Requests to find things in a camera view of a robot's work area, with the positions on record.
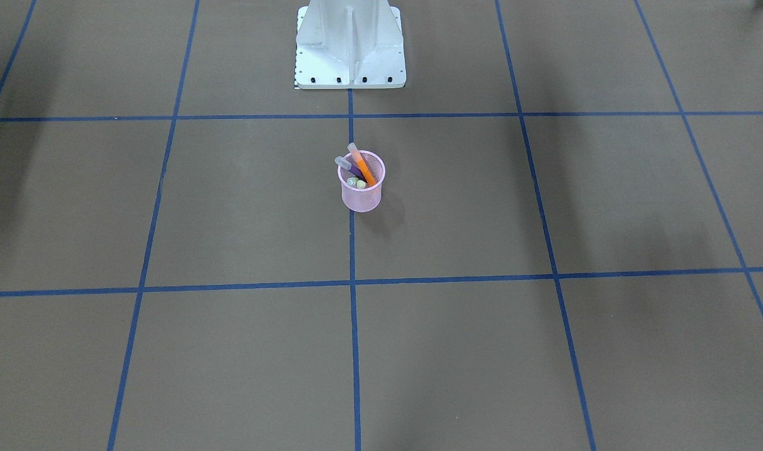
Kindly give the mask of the orange highlighter pen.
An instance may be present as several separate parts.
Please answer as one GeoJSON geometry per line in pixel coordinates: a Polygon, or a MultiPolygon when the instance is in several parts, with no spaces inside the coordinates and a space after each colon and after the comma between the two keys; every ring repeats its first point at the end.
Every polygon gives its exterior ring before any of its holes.
{"type": "Polygon", "coordinates": [[[362,153],[359,151],[358,146],[356,146],[356,143],[350,142],[347,145],[347,149],[349,150],[349,153],[351,157],[353,158],[353,165],[356,166],[356,168],[359,170],[362,179],[365,183],[367,183],[367,186],[373,187],[378,183],[376,181],[376,178],[373,176],[373,172],[370,170],[369,165],[365,162],[365,159],[362,155],[362,153]]]}

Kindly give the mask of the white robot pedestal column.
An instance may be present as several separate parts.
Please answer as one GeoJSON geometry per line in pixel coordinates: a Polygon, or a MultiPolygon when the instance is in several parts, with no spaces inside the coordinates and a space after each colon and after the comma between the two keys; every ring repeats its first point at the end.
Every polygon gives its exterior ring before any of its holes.
{"type": "Polygon", "coordinates": [[[296,15],[294,86],[377,90],[407,84],[399,8],[387,1],[310,1],[296,15]]]}

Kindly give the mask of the purple highlighter pen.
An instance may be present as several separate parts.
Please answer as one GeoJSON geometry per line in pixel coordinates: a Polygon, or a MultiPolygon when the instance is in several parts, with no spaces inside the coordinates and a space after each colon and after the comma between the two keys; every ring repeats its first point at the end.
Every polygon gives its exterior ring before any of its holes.
{"type": "Polygon", "coordinates": [[[351,163],[346,158],[336,157],[334,159],[334,162],[337,166],[339,166],[340,169],[350,172],[350,174],[352,174],[354,177],[358,177],[359,180],[365,180],[365,177],[361,169],[359,169],[358,166],[353,165],[353,163],[351,163]]]}

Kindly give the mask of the pink mesh pen holder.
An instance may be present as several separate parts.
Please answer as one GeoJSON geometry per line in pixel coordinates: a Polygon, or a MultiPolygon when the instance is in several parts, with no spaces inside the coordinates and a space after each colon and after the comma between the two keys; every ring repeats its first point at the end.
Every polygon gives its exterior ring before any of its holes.
{"type": "Polygon", "coordinates": [[[375,153],[360,150],[365,165],[374,184],[365,177],[361,169],[354,163],[353,155],[335,159],[338,165],[338,178],[341,183],[341,199],[344,204],[356,213],[366,213],[376,208],[382,199],[382,183],[385,180],[385,164],[375,153]]]}

